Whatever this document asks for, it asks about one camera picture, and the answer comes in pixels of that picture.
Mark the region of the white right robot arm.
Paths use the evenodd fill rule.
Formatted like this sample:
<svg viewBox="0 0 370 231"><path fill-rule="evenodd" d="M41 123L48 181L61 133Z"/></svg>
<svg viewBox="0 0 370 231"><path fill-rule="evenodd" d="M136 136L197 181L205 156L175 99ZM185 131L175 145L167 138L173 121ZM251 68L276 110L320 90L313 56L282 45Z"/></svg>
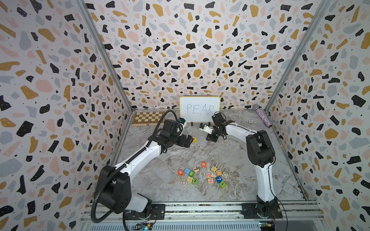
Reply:
<svg viewBox="0 0 370 231"><path fill-rule="evenodd" d="M223 113L212 116L212 127L201 123L199 129L208 133L206 140L217 142L219 137L233 136L244 141L247 147L249 161L254 164L258 191L256 213L267 218L278 209L278 199L275 196L272 180L272 166L275 162L275 150L266 131L254 131L238 125L233 120L226 120Z"/></svg>

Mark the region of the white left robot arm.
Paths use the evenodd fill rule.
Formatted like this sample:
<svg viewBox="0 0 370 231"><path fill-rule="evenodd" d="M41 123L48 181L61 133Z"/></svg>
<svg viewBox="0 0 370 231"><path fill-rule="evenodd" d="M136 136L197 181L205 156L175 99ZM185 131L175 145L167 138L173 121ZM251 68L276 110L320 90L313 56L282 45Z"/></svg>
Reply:
<svg viewBox="0 0 370 231"><path fill-rule="evenodd" d="M152 213L152 200L132 193L131 181L153 159L165 153L174 145L189 148L193 142L190 135L184 135L187 124L181 117L165 119L173 110L163 113L153 133L144 145L128 159L115 166L105 166L100 171L91 208L91 220L100 223L110 214L136 212L143 218Z"/></svg>

